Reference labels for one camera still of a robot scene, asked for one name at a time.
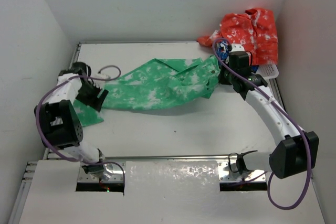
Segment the green tie-dye trousers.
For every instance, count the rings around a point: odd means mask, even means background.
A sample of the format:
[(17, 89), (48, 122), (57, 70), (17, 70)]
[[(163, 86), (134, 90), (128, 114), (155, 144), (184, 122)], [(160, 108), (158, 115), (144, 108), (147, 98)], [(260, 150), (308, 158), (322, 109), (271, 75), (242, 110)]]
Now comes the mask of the green tie-dye trousers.
[(103, 109), (161, 110), (210, 98), (220, 69), (213, 55), (205, 60), (152, 59), (105, 84)]

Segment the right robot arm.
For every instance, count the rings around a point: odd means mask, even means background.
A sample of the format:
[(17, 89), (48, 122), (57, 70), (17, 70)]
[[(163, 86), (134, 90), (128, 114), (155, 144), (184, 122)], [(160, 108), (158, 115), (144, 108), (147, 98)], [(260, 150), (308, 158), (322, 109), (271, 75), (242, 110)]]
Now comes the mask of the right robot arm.
[(261, 169), (283, 179), (305, 172), (308, 162), (312, 168), (315, 167), (319, 145), (317, 134), (297, 129), (292, 124), (273, 98), (266, 80), (252, 73), (246, 52), (229, 53), (218, 78), (221, 84), (232, 85), (235, 92), (258, 113), (276, 145), (271, 153), (248, 151), (238, 154), (233, 173), (244, 174)]

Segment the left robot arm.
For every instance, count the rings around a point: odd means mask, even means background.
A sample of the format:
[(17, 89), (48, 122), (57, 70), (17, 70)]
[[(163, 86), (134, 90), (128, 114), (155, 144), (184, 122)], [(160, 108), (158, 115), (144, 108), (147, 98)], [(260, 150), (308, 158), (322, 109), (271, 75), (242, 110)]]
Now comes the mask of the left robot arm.
[(80, 162), (83, 171), (101, 177), (107, 170), (102, 152), (83, 139), (83, 128), (74, 103), (100, 112), (109, 93), (104, 84), (111, 77), (98, 72), (84, 62), (76, 62), (58, 74), (57, 86), (49, 91), (34, 109), (38, 131), (43, 144), (59, 157)]

